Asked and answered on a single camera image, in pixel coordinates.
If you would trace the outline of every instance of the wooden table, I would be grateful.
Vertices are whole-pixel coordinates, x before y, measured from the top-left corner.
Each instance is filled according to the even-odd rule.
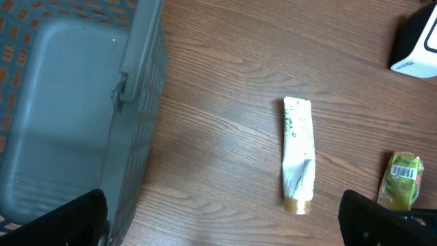
[[[169,68],[125,245],[342,245],[341,196],[375,199],[393,151],[437,208],[437,80],[387,67],[417,0],[167,0]],[[283,210],[284,96],[313,105],[309,216]]]

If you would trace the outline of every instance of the black object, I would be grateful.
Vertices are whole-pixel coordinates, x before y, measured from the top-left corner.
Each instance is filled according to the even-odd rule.
[[[414,47],[416,46],[416,43],[419,41],[419,38],[422,34],[423,29],[426,26],[426,23],[428,22],[432,11],[436,7],[437,3],[430,3],[424,7],[422,7],[420,10],[417,10],[414,14],[408,18],[406,23],[401,27],[401,31],[399,34],[399,37],[396,38],[395,46],[393,49],[393,54],[391,58],[391,62],[389,66],[392,66],[393,64],[396,64],[397,62],[407,58],[413,51]],[[433,29],[428,33],[428,37],[425,41],[425,49],[430,52],[437,53],[436,50],[431,49],[427,45],[427,40],[429,36],[431,35]]]
[[[345,246],[437,245],[437,210],[393,211],[347,190],[341,199],[339,222]]]
[[[1,246],[95,246],[106,226],[107,200],[95,189],[0,236]]]

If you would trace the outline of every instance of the white tube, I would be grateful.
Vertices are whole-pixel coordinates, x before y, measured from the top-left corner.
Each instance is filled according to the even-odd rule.
[[[311,102],[286,97],[284,107],[284,209],[297,215],[307,215],[311,212],[315,180]]]

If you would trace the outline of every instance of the green juice box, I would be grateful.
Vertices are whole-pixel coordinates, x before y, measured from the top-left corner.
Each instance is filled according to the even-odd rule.
[[[419,196],[422,175],[419,156],[395,152],[385,170],[377,203],[393,210],[410,210]]]

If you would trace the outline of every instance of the plastic crate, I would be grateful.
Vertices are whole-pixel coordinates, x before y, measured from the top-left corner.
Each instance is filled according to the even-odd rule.
[[[0,0],[0,236],[99,188],[121,244],[165,82],[162,7]]]

